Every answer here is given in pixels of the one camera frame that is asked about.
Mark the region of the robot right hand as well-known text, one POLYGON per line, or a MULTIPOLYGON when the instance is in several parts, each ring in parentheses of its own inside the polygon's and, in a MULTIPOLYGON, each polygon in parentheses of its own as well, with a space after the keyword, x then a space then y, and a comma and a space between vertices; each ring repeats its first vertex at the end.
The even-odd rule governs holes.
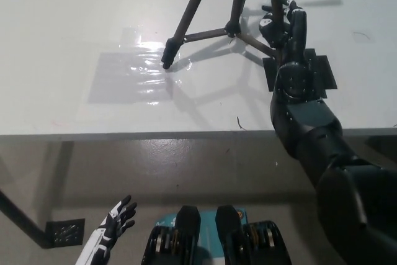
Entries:
POLYGON ((259 31, 270 47, 281 50, 281 65, 305 64, 307 19, 306 11, 295 0, 282 0, 283 16, 288 22, 279 29, 271 6, 262 5, 265 15, 259 22, 259 31))

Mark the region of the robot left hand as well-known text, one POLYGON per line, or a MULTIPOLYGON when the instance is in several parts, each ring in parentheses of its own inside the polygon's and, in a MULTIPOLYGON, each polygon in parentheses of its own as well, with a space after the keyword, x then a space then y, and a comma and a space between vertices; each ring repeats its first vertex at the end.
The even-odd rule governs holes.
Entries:
POLYGON ((107 241, 117 241, 127 229, 134 226, 133 217, 136 214, 137 203, 132 202, 131 199, 131 195, 127 195, 113 207, 102 222, 107 241))

